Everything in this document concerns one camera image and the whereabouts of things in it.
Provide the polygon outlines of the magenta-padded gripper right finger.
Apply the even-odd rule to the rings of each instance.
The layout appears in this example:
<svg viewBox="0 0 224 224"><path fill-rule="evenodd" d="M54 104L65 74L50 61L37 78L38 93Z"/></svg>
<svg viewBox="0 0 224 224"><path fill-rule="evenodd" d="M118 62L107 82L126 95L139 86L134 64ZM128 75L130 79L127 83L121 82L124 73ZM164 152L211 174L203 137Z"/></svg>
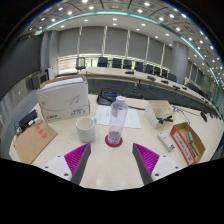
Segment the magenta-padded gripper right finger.
<svg viewBox="0 0 224 224"><path fill-rule="evenodd" d="M158 155L137 143L133 144L135 157L143 184L147 185L182 169L168 155Z"/></svg>

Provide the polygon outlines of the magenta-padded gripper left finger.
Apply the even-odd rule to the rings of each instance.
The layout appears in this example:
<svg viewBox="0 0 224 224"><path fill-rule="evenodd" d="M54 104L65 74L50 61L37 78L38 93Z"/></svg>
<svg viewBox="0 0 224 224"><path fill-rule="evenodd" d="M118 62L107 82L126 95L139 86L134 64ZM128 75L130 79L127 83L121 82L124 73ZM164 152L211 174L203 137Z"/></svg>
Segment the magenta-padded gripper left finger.
<svg viewBox="0 0 224 224"><path fill-rule="evenodd" d="M90 154L91 145L87 143L72 150L66 155L55 156L43 166L43 169L79 185Z"/></svg>

